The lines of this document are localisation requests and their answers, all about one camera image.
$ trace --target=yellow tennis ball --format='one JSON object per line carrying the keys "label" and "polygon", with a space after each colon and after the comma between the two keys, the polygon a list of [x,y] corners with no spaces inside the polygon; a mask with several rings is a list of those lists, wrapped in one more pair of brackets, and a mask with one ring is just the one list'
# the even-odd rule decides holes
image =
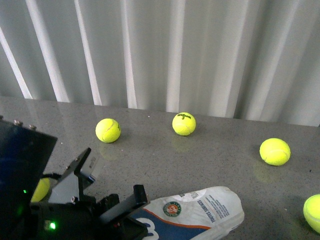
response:
{"label": "yellow tennis ball", "polygon": [[41,178],[36,186],[36,189],[31,198],[31,202],[40,202],[48,193],[50,189],[50,180],[49,178]]}
{"label": "yellow tennis ball", "polygon": [[181,136],[188,136],[196,129],[196,119],[188,112],[180,112],[173,118],[172,127]]}
{"label": "yellow tennis ball", "polygon": [[112,143],[120,136],[119,123],[111,118],[102,119],[95,127],[95,134],[104,143]]}
{"label": "yellow tennis ball", "polygon": [[303,215],[310,227],[320,234],[320,194],[313,195],[305,201]]}
{"label": "yellow tennis ball", "polygon": [[260,146],[261,158],[270,165],[280,166],[285,164],[291,155],[289,145],[279,138],[269,138]]}

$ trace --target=orange stripe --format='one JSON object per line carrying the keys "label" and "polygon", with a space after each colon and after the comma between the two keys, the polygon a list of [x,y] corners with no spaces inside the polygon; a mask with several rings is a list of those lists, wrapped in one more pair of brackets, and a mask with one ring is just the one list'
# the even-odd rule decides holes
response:
{"label": "orange stripe", "polygon": [[174,225],[174,226],[178,226],[178,227],[183,227],[183,228],[188,228],[188,229],[205,229],[205,230],[211,229],[211,227],[208,227],[208,226],[184,225],[184,224],[174,223],[174,222],[171,222],[171,221],[166,221],[166,220],[163,220],[162,218],[160,218],[159,216],[157,216],[156,214],[154,214],[152,211],[149,211],[149,210],[147,210],[145,208],[143,210],[148,212],[149,214],[155,216],[157,219],[161,220],[162,222],[164,222],[166,224],[170,224],[170,225]]}

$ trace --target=printed logo on bag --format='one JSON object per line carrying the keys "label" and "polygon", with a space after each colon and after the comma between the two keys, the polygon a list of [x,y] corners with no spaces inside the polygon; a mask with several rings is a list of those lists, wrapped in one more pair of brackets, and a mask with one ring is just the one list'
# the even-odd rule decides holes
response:
{"label": "printed logo on bag", "polygon": [[169,217],[177,217],[181,213],[181,205],[176,201],[168,202],[164,205],[163,212]]}

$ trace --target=gray countertop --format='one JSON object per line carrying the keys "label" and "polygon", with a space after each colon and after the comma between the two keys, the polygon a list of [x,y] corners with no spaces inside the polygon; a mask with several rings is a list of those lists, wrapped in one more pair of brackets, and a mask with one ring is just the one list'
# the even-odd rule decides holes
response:
{"label": "gray countertop", "polygon": [[[320,189],[320,128],[194,115],[190,136],[172,129],[175,113],[0,97],[0,115],[33,124],[58,137],[45,172],[63,173],[90,147],[105,160],[85,193],[120,200],[143,184],[151,199],[226,186],[238,194],[244,222],[225,239],[320,239],[303,216],[307,198]],[[96,124],[113,118],[121,126],[114,143],[103,143]],[[291,158],[270,166],[259,155],[268,138],[285,140]]]}

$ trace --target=white curtain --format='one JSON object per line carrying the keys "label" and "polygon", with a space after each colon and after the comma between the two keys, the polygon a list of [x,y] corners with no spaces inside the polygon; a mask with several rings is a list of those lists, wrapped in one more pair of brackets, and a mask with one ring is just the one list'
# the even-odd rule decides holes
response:
{"label": "white curtain", "polygon": [[320,1],[0,0],[0,96],[319,126]]}

